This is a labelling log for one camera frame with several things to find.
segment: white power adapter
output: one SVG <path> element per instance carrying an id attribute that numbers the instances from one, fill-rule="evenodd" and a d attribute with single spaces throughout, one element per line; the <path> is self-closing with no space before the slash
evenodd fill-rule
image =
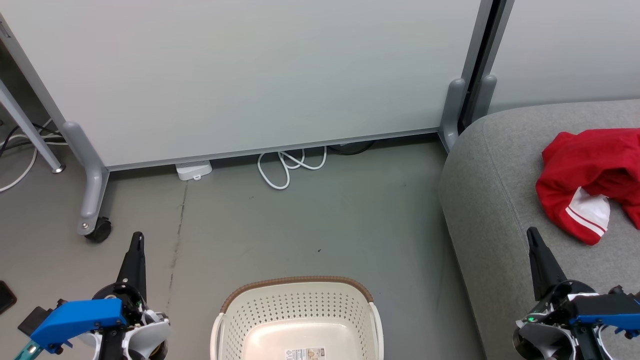
<path id="1" fill-rule="evenodd" d="M 191 179 L 197 181 L 200 180 L 204 175 L 207 175 L 208 173 L 213 171 L 209 160 L 175 164 L 175 169 L 178 172 L 178 177 L 183 181 Z"/>

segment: red jacket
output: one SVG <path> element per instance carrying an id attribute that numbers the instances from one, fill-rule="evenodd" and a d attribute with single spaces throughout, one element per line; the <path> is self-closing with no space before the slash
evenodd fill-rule
<path id="1" fill-rule="evenodd" d="M 542 159 L 536 191 L 556 225 L 595 245 L 609 225 L 610 198 L 640 229 L 640 129 L 559 133 Z"/>

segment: basket handle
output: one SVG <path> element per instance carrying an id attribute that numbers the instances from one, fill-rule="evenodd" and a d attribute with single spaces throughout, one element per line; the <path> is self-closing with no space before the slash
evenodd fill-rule
<path id="1" fill-rule="evenodd" d="M 382 321 L 380 320 L 380 314 L 378 313 L 378 308 L 372 303 L 369 303 L 371 306 L 371 311 L 373 312 L 373 319 L 376 323 L 376 335 L 378 337 L 378 360 L 384 360 L 385 358 L 385 340 L 382 335 Z"/>
<path id="2" fill-rule="evenodd" d="M 213 329 L 211 329 L 211 343 L 209 344 L 209 357 L 211 360 L 217 360 L 218 358 L 218 334 L 220 332 L 220 325 L 222 325 L 222 316 L 224 313 L 220 313 L 213 323 Z"/>

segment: basket bottom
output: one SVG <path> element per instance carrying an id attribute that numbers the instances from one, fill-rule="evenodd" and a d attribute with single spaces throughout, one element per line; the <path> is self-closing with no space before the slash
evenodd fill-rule
<path id="1" fill-rule="evenodd" d="M 254 327 L 244 341 L 244 360 L 362 360 L 362 334 L 340 323 L 284 320 Z"/>

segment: product label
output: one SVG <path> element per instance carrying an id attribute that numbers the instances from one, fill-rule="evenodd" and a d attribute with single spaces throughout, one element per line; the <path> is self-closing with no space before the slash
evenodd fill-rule
<path id="1" fill-rule="evenodd" d="M 292 348 L 284 354 L 285 360 L 326 360 L 324 347 Z"/>

